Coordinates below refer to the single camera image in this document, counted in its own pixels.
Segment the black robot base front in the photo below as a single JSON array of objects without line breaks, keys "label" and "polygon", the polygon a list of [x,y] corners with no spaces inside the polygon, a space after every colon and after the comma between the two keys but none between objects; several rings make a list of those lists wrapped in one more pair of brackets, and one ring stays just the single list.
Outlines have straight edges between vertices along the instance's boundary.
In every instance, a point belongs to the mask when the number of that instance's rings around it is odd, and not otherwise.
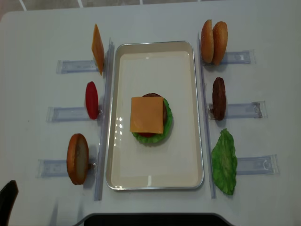
[{"label": "black robot base front", "polygon": [[132,213],[88,216],[85,226],[230,226],[229,221],[213,213]]}]

